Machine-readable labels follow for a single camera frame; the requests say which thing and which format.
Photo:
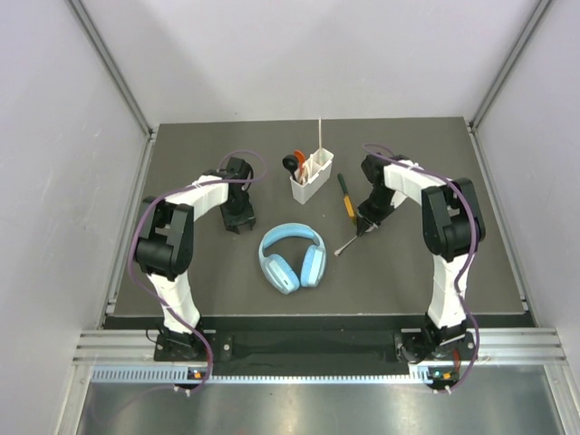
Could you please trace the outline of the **black ladle spoon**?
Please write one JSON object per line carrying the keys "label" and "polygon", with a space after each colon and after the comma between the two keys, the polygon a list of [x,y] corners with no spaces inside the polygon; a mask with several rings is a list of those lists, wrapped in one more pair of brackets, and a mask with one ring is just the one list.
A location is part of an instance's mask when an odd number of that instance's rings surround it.
{"label": "black ladle spoon", "polygon": [[291,179],[297,181],[297,175],[299,174],[299,162],[298,158],[294,154],[286,155],[282,158],[283,167],[289,171],[291,174]]}

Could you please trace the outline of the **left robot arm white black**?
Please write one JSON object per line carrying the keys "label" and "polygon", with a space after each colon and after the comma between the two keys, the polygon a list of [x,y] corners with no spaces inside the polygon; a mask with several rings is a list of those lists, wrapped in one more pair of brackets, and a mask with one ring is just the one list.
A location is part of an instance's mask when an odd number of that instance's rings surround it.
{"label": "left robot arm white black", "polygon": [[227,231],[238,234],[241,227],[253,227],[256,216],[248,190],[254,176],[248,162],[231,156],[225,167],[204,173],[191,185],[165,198],[142,201],[130,259],[160,299],[164,319],[158,327],[156,361],[199,361],[208,354],[206,339],[197,329],[200,313],[189,285],[194,223],[219,208]]}

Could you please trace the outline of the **small silver spoon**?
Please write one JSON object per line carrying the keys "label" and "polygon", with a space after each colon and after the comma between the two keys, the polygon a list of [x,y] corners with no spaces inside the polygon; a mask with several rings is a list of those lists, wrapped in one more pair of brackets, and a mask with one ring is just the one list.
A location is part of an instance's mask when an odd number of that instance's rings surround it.
{"label": "small silver spoon", "polygon": [[335,256],[339,256],[349,245],[351,245],[355,240],[357,240],[359,237],[363,236],[366,233],[372,232],[374,229],[376,229],[377,226],[372,224],[369,227],[365,227],[365,228],[359,228],[356,231],[356,235],[351,238],[349,241],[347,241],[343,246],[339,247],[338,249],[336,249],[334,251],[334,255]]}

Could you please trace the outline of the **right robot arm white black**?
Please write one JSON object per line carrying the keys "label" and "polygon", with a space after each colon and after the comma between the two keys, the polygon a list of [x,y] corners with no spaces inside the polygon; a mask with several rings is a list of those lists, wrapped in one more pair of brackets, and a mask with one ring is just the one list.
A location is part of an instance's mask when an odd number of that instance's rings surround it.
{"label": "right robot arm white black", "polygon": [[403,156],[367,155],[362,172],[372,184],[356,209],[356,234],[377,228],[405,200],[421,208],[422,236],[433,258],[433,290],[418,338],[401,338],[402,359],[441,359],[466,338],[465,293],[472,260],[486,235],[477,194],[469,179],[447,179]]}

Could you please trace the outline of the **white compartment utensil container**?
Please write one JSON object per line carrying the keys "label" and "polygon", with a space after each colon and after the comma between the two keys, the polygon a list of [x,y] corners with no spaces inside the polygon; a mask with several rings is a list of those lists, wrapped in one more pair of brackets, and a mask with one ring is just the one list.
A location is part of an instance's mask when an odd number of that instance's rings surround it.
{"label": "white compartment utensil container", "polygon": [[318,157],[320,168],[310,182],[307,182],[305,185],[301,185],[298,182],[299,176],[297,176],[297,181],[293,181],[290,178],[290,185],[294,200],[296,200],[299,204],[304,205],[331,177],[333,161],[333,153],[325,148],[322,148],[320,158]]}

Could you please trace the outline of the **orange plastic spoon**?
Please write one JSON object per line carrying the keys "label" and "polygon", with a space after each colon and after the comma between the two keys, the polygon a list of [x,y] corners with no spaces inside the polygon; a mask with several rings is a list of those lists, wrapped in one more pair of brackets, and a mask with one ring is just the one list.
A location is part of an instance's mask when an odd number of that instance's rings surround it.
{"label": "orange plastic spoon", "polygon": [[305,155],[302,151],[295,150],[294,156],[296,157],[298,163],[298,176],[301,177],[303,174],[303,166],[305,164]]}

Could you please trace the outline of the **white spoon horizontal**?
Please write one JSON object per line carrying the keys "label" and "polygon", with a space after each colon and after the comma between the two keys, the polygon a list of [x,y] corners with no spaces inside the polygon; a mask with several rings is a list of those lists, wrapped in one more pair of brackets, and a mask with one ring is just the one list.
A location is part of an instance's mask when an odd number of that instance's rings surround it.
{"label": "white spoon horizontal", "polygon": [[313,153],[310,155],[309,159],[305,162],[306,166],[306,182],[310,182],[316,173],[318,172],[320,165],[318,163],[318,153]]}

